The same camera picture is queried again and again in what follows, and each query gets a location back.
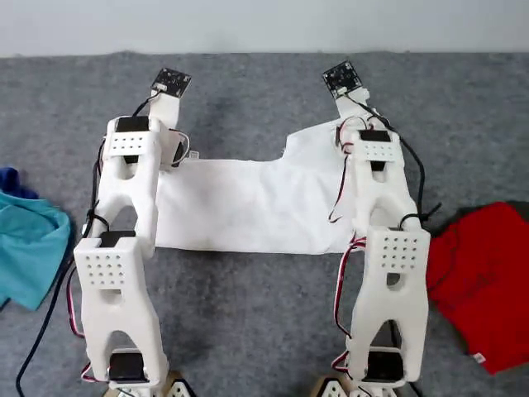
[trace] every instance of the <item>teal cloth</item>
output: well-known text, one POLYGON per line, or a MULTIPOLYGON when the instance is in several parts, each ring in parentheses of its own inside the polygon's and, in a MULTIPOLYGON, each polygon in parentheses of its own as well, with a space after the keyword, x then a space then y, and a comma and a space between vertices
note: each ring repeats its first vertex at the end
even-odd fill
POLYGON ((36 310, 68 246, 68 215, 44 199, 0 191, 0 306, 12 299, 36 310))

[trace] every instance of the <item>gray carpet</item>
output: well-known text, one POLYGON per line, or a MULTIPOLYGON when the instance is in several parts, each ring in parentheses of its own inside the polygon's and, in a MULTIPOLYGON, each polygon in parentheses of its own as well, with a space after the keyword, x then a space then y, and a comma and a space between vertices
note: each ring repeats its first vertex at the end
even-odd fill
MULTIPOLYGON (((123 53, 0 60, 0 165, 23 170, 31 187, 80 224, 107 121, 136 108, 160 67, 193 76, 179 126, 201 157, 270 160, 280 156, 290 132, 337 116, 320 73, 346 56, 123 53)), ((460 207, 528 199, 529 55, 350 58, 371 103, 424 161, 424 207, 444 204, 433 226, 460 207)), ((417 168, 409 157, 407 164, 415 192, 417 168)), ((484 232, 498 231, 491 225, 484 232)), ((146 279, 171 366, 201 397, 307 396, 344 348, 331 315, 338 259, 159 249, 145 266, 146 279)), ((357 256, 346 278, 345 323, 361 271, 357 256)), ((0 395, 15 395, 15 374, 48 303, 37 313, 9 303, 0 313, 0 395)), ((85 362, 61 294, 24 378, 26 395, 98 395, 102 386, 79 380, 85 362)), ((529 390, 529 366, 488 375, 434 308, 423 363, 419 384, 429 397, 510 397, 529 390)))

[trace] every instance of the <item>white wire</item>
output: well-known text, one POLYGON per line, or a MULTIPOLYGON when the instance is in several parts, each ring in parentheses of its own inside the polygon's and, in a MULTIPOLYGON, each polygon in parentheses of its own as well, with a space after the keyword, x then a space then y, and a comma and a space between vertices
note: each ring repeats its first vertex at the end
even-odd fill
POLYGON ((175 160, 173 161, 173 164, 171 165, 177 165, 179 163, 182 162, 183 159, 185 159, 185 157, 188 155, 189 153, 189 149, 191 147, 191 141, 189 140, 189 136, 187 136, 186 134, 184 134, 183 132, 180 132, 178 131, 177 132, 183 139, 185 139, 186 141, 186 147, 185 147, 185 151, 183 151, 183 154, 180 156, 180 158, 178 160, 175 160))

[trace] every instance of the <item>plastic bracket with holes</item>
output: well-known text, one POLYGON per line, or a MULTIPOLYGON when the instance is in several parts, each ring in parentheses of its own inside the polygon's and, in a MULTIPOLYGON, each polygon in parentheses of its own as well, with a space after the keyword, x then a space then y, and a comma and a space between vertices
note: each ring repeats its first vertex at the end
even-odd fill
POLYGON ((358 131, 346 126, 353 142, 348 159, 348 178, 355 188, 355 215, 351 221, 358 237, 367 237, 364 278, 353 309, 348 372, 362 381, 368 370, 374 337, 388 320, 401 333, 403 379, 372 386, 399 387, 415 381, 421 370, 427 325, 426 267, 430 234, 417 218, 409 218, 404 230, 395 230, 404 215, 417 213, 404 174, 398 134, 388 131, 390 141, 363 141, 358 131), (385 161, 383 171, 373 172, 370 161, 385 161), (392 277, 398 281, 390 283, 392 277))
MULTIPOLYGON (((169 112, 176 112, 176 116, 166 116, 176 123, 175 101, 164 93, 156 101, 158 110, 154 114, 163 113, 161 108, 171 109, 169 112)), ((162 347, 159 320, 147 294, 143 263, 155 250, 158 175, 165 166, 170 166, 179 134, 153 115, 149 116, 148 131, 117 132, 117 120, 111 120, 107 126, 95 213, 112 224, 124 207, 132 206, 137 214, 135 233, 131 233, 135 236, 120 237, 114 246, 103 247, 99 236, 106 229, 96 219, 88 237, 75 247, 83 291, 81 318, 95 378, 108 381, 110 356, 119 350, 111 346, 111 335, 121 331, 136 345, 135 351, 141 353, 147 382, 129 385, 111 382, 110 387, 130 387, 138 395, 158 396, 169 364, 162 347), (125 156, 129 155, 137 155, 137 162, 128 164, 125 156)))

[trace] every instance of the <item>black wire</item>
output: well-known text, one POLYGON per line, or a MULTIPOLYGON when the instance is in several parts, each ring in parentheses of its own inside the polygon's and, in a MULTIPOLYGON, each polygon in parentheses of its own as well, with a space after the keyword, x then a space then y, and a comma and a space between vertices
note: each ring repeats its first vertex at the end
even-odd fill
POLYGON ((415 392, 417 397, 424 397, 424 394, 422 393, 422 390, 417 386, 417 382, 409 382, 410 387, 415 392))
POLYGON ((358 386, 358 388, 359 388, 360 390, 362 390, 364 393, 366 393, 369 397, 373 397, 373 395, 372 395, 369 391, 367 391, 366 389, 364 389, 362 386, 358 386))
POLYGON ((138 106, 138 107, 136 108, 136 110, 132 113, 132 116, 133 116, 133 117, 136 117, 136 116, 138 115, 138 113, 141 112, 141 109, 143 109, 143 108, 145 107, 145 105, 146 105, 147 103, 149 103, 149 101, 150 101, 151 99, 154 99, 154 98, 156 98, 158 95, 160 95, 160 93, 161 93, 161 91, 156 91, 156 93, 155 93, 154 95, 151 95, 151 96, 148 97, 145 101, 143 101, 142 103, 140 103, 140 106, 138 106))
MULTIPOLYGON (((99 158, 101 155, 102 146, 104 144, 104 140, 101 142, 101 145, 98 150, 98 158, 96 159, 96 162, 93 164, 93 176, 92 176, 92 194, 90 196, 90 209, 88 210, 89 213, 92 214, 92 216, 88 216, 87 226, 84 229, 84 233, 82 235, 82 238, 86 238, 88 234, 90 233, 90 230, 92 229, 93 220, 94 219, 103 219, 102 217, 99 217, 93 213, 95 210, 95 207, 97 205, 97 195, 98 195, 98 170, 99 170, 99 158)), ((26 359, 22 363, 22 366, 20 370, 17 373, 17 378, 15 380, 15 387, 17 388, 17 393, 20 397, 25 397, 24 392, 22 391, 21 387, 21 380, 24 376, 24 373, 26 372, 27 367, 30 365, 31 360, 33 359, 33 356, 35 355, 36 349, 41 344, 41 340, 44 337, 44 333, 46 329, 48 328, 48 324, 51 320, 51 315, 53 314, 53 311, 55 310, 55 306, 57 304, 57 299, 59 298, 59 292, 60 288, 64 282, 64 278, 68 274, 69 270, 71 269, 72 265, 74 264, 74 253, 71 252, 69 259, 65 263, 65 265, 59 267, 57 277, 57 283, 55 284, 55 289, 53 291, 53 295, 51 296, 50 306, 48 307, 48 311, 46 312, 46 315, 44 316, 44 321, 42 322, 41 329, 39 330, 39 333, 36 336, 35 341, 33 342, 33 346, 31 346, 30 352, 27 354, 26 359)))
POLYGON ((418 213, 408 213, 408 214, 404 215, 403 218, 398 223, 398 227, 397 227, 398 230, 402 230, 403 229, 404 221, 406 219, 408 219, 408 218, 419 218, 419 220, 420 220, 421 216, 418 213))
MULTIPOLYGON (((370 113, 372 117, 376 117, 382 122, 382 124, 390 131, 397 132, 397 130, 391 125, 389 120, 386 117, 380 116, 375 110, 370 108, 367 105, 364 105, 363 103, 356 102, 353 98, 351 98, 349 95, 346 95, 346 98, 348 98, 351 102, 356 103, 358 106, 363 108, 366 112, 370 113)), ((422 194, 424 192, 424 184, 426 181, 426 172, 424 170, 424 164, 422 163, 421 159, 417 155, 417 153, 413 150, 413 148, 406 142, 406 140, 400 136, 400 141, 402 142, 403 146, 407 149, 407 151, 410 152, 410 155, 412 155, 413 159, 417 163, 419 167, 419 188, 417 191, 417 211, 419 212, 419 215, 422 214, 422 194)))
POLYGON ((129 395, 130 397, 135 397, 134 395, 132 395, 131 393, 129 393, 128 391, 125 391, 124 389, 120 389, 119 387, 117 388, 119 391, 121 391, 124 395, 129 395))

